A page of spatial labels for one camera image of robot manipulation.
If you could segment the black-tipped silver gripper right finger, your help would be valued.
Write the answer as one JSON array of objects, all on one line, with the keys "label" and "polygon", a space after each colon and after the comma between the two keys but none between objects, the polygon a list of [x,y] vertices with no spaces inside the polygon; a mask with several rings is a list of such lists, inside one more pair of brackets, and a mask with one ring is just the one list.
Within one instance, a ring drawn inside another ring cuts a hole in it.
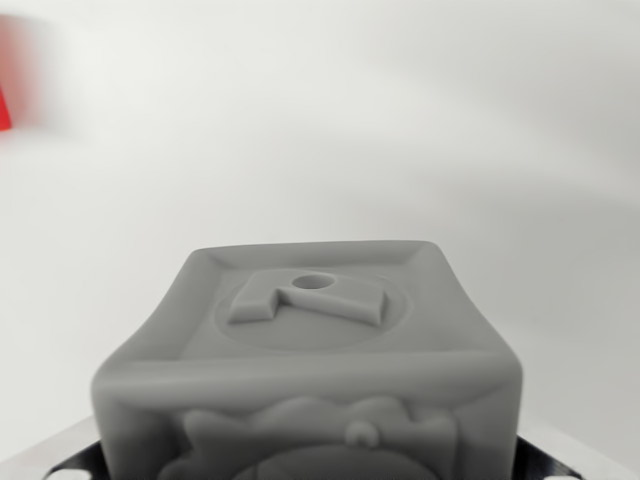
[{"label": "black-tipped silver gripper right finger", "polygon": [[543,480],[555,477],[579,479],[580,474],[522,436],[518,436],[514,457],[514,479]]}]

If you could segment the black-tipped silver gripper left finger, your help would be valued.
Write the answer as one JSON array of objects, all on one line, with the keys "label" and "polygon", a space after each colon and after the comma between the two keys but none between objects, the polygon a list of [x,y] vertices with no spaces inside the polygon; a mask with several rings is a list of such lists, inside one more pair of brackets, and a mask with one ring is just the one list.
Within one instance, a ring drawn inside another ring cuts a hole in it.
[{"label": "black-tipped silver gripper left finger", "polygon": [[100,440],[87,417],[1,462],[2,479],[90,479],[79,455]]}]

